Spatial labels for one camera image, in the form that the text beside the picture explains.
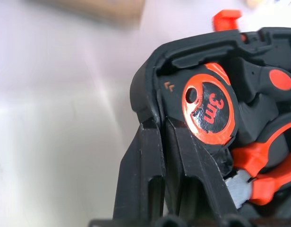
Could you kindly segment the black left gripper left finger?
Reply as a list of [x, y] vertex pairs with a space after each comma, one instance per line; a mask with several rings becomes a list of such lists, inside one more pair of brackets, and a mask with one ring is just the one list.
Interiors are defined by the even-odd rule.
[[160, 130], [142, 122], [120, 162], [114, 219], [158, 219], [163, 214], [165, 164]]

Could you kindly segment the black tool case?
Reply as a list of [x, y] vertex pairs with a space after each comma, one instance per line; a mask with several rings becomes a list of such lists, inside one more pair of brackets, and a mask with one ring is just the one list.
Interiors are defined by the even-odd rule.
[[[237, 26], [239, 17], [238, 10], [220, 11], [213, 18], [213, 33], [197, 35], [160, 46], [133, 77], [130, 87], [131, 108], [137, 114], [140, 124], [150, 118], [155, 121], [160, 130], [163, 156], [165, 120], [169, 117], [165, 117], [163, 112], [162, 94], [158, 81], [160, 75], [170, 75], [179, 70], [194, 69], [199, 65], [215, 62], [221, 65], [229, 77], [227, 69], [230, 66], [230, 60], [234, 58], [243, 58], [255, 65], [277, 67], [291, 73], [291, 28], [265, 27], [256, 32], [241, 33]], [[291, 105], [278, 103], [277, 108], [279, 111], [277, 117], [291, 113]], [[239, 102], [236, 110], [239, 129]], [[245, 146], [238, 142], [237, 133], [228, 147], [232, 160], [232, 150]], [[284, 135], [291, 151], [291, 129]], [[224, 182], [235, 176], [236, 172], [232, 166], [232, 171], [222, 176]], [[166, 200], [166, 170], [164, 180], [162, 216], [158, 219], [124, 219], [126, 226], [291, 227], [291, 182], [281, 187], [266, 205], [256, 205], [247, 201], [237, 209], [236, 215], [230, 214], [221, 220], [183, 220], [169, 211]]]

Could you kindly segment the brown cardboard box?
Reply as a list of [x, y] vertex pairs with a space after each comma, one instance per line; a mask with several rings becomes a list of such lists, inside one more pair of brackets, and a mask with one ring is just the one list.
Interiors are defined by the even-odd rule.
[[146, 0], [30, 0], [121, 25], [138, 24]]

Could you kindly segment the orange black utility knife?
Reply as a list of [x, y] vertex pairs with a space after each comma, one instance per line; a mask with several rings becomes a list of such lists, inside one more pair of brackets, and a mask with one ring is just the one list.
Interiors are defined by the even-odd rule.
[[237, 172], [225, 183], [237, 209], [247, 201], [266, 205], [291, 182], [291, 151], [284, 135], [290, 129], [291, 113], [286, 113], [269, 122], [256, 141], [232, 150]]

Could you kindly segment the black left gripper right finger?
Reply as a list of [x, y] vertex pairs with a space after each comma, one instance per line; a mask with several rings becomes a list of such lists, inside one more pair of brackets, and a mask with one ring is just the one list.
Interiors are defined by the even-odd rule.
[[221, 220], [237, 209], [215, 160], [185, 123], [165, 120], [167, 205], [183, 220]]

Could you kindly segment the black orange tape measure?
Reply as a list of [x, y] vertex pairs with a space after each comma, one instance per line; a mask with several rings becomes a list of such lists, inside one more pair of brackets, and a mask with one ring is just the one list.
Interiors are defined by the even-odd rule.
[[232, 171], [228, 147], [238, 130], [238, 101], [229, 77], [212, 62], [158, 77], [165, 117], [184, 122], [215, 159], [222, 176]]

